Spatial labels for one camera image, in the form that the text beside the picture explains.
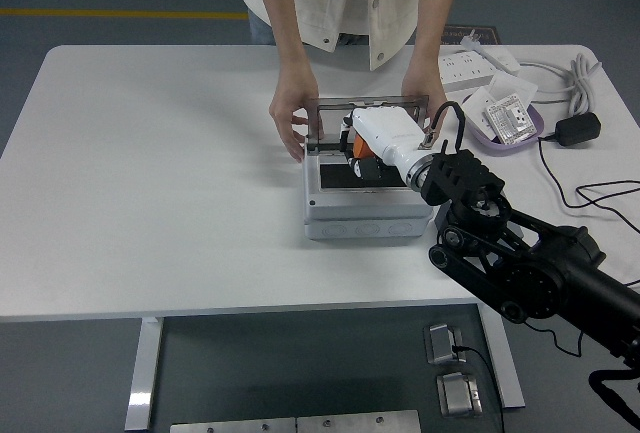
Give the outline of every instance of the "power strip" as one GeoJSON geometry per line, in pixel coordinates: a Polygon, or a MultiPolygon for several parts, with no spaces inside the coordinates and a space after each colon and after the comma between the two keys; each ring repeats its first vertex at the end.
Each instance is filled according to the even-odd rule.
{"type": "MultiPolygon", "coordinates": [[[[493,47],[491,54],[510,70],[520,70],[518,60],[505,47],[493,47]]],[[[442,80],[445,93],[486,86],[498,71],[475,51],[445,55],[439,57],[438,60],[440,80],[442,80]]]]}

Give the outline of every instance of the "orange gripper part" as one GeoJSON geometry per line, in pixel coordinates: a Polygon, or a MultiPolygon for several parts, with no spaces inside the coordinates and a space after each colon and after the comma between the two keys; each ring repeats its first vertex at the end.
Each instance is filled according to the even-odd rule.
{"type": "Polygon", "coordinates": [[[353,157],[358,159],[373,158],[375,153],[371,151],[369,145],[362,139],[362,137],[356,134],[355,140],[353,140],[353,157]]]}

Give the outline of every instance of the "jeans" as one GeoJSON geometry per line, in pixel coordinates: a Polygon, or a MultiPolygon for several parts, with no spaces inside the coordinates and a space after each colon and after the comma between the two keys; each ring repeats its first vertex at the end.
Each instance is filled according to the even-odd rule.
{"type": "MultiPolygon", "coordinates": [[[[249,10],[249,29],[251,30],[251,42],[254,45],[275,45],[276,39],[273,36],[271,27],[249,10]]],[[[368,35],[353,35],[351,33],[340,33],[337,46],[345,45],[368,45],[368,35]]]]}

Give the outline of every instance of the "white table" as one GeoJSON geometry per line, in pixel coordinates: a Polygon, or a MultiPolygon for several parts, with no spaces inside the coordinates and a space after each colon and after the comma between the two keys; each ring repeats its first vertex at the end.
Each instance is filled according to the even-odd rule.
{"type": "MultiPolygon", "coordinates": [[[[509,48],[563,66],[578,52],[595,61],[577,46],[509,48]]],[[[399,94],[410,53],[369,72],[366,47],[310,50],[325,97],[399,94]]],[[[266,112],[277,68],[272,47],[52,50],[0,161],[0,321],[477,301],[429,262],[432,224],[417,239],[305,238],[300,167],[266,112]]],[[[522,76],[559,86],[544,71],[522,76]]],[[[604,72],[594,87],[601,137],[545,145],[574,201],[577,184],[640,178],[635,122],[604,72]]],[[[552,132],[564,106],[539,110],[552,132]]],[[[450,115],[443,137],[455,127],[450,115]]],[[[631,230],[606,212],[564,209],[534,146],[509,156],[473,139],[463,147],[506,181],[514,208],[588,226],[606,273],[640,276],[631,230]]],[[[611,202],[638,223],[635,204],[611,202]]]]}

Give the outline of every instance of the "power adapter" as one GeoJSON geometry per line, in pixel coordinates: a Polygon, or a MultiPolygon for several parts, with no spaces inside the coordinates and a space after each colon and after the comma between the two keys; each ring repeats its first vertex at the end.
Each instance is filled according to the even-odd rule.
{"type": "Polygon", "coordinates": [[[562,146],[571,146],[600,136],[600,120],[591,112],[572,116],[556,123],[556,132],[548,138],[562,146]]]}

